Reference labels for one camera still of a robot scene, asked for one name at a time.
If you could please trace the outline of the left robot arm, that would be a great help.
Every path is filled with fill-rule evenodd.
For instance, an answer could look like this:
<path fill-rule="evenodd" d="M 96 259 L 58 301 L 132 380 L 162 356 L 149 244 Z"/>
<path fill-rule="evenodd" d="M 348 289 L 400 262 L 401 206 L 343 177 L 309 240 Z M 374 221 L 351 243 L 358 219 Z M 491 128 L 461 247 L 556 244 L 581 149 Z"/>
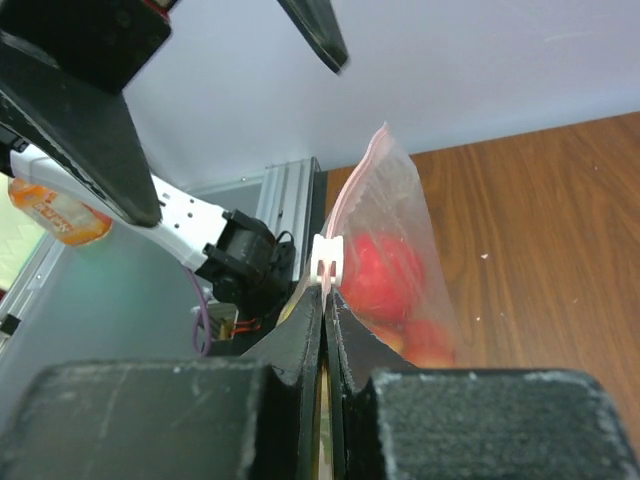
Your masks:
<path fill-rule="evenodd" d="M 199 200 L 149 169 L 123 92 L 172 33 L 170 1 L 1 5 L 1 170 L 140 233 L 262 316 L 286 284 L 260 220 Z"/>

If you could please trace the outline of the red fake apple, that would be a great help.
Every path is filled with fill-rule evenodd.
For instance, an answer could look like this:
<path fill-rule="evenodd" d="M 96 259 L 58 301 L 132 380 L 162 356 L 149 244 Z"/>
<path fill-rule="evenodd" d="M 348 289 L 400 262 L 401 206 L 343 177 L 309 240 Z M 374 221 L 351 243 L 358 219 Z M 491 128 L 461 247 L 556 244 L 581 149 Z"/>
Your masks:
<path fill-rule="evenodd" d="M 424 262 L 405 239 L 360 233 L 345 247 L 341 294 L 351 309 L 379 323 L 409 319 L 426 284 Z"/>

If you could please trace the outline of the aluminium frame rail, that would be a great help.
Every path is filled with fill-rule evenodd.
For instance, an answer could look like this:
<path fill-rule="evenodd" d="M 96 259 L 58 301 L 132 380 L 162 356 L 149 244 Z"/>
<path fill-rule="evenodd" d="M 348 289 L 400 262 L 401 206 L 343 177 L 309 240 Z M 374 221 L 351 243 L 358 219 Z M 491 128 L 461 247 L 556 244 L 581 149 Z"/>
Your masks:
<path fill-rule="evenodd" d="M 267 167 L 264 171 L 256 217 L 278 237 L 293 235 L 295 255 L 289 300 L 302 276 L 308 254 L 314 177 L 319 172 L 315 158 Z"/>

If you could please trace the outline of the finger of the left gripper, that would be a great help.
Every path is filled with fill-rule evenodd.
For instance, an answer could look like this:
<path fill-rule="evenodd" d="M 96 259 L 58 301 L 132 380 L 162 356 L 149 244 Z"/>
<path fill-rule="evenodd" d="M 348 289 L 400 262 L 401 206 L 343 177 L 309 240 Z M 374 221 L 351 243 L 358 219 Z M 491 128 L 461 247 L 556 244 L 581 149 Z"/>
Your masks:
<path fill-rule="evenodd" d="M 348 49 L 330 0 L 278 0 L 317 57 L 334 73 L 348 64 Z"/>
<path fill-rule="evenodd" d="M 64 72 L 38 47 L 1 34 L 1 125 L 39 147 L 120 218 L 161 221 L 147 158 L 128 106 Z"/>

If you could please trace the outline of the orange snack packet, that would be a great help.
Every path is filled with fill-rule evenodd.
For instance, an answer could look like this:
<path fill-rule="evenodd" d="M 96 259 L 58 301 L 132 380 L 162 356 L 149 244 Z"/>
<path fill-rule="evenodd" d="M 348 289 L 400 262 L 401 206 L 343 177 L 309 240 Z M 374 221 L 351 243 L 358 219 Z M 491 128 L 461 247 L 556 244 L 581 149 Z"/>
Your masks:
<path fill-rule="evenodd" d="M 105 237 L 112 219 L 84 203 L 22 179 L 9 181 L 11 203 L 68 246 L 83 246 Z"/>

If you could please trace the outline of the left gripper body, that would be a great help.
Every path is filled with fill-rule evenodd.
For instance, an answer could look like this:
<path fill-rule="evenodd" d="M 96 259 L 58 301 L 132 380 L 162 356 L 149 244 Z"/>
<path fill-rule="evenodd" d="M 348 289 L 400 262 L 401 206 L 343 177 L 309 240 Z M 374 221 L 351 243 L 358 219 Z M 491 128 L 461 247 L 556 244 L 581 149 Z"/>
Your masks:
<path fill-rule="evenodd" d="M 171 1 L 3 1 L 1 31 L 117 94 L 169 39 Z"/>

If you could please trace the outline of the clear zip top bag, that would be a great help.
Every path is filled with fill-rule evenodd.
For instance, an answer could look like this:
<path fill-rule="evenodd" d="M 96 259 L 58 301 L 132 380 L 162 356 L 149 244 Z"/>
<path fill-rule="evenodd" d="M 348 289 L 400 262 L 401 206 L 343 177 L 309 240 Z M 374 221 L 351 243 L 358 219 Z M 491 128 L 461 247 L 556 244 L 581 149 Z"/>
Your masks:
<path fill-rule="evenodd" d="M 417 167 L 383 125 L 320 236 L 343 258 L 336 289 L 355 317 L 419 368 L 456 364 L 459 330 Z"/>

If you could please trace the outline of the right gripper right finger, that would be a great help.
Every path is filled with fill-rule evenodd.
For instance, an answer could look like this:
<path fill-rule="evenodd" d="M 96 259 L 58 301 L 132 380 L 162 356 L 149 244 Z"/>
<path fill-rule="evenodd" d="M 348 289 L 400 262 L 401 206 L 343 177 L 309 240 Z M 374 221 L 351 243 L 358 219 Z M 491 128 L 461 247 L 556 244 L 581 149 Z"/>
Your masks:
<path fill-rule="evenodd" d="M 569 369 L 420 369 L 338 292 L 327 347 L 338 479 L 635 479 L 615 405 Z"/>

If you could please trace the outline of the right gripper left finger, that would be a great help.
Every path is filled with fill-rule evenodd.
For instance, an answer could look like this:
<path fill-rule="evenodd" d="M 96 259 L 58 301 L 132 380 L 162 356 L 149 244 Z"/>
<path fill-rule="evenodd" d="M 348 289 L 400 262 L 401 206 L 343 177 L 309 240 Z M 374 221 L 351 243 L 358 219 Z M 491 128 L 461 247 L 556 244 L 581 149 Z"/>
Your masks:
<path fill-rule="evenodd" d="M 321 293 L 237 357 L 74 362 L 38 374 L 1 438 L 5 479 L 313 479 Z"/>

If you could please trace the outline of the white bag zip slider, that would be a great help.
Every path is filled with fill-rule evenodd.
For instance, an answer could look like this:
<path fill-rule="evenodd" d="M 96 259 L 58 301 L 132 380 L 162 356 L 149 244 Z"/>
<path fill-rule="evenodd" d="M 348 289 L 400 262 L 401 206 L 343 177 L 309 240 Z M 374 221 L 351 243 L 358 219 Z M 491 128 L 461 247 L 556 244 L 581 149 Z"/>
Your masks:
<path fill-rule="evenodd" d="M 344 238 L 327 238 L 316 234 L 313 237 L 309 265 L 311 284 L 340 286 L 345 265 Z"/>

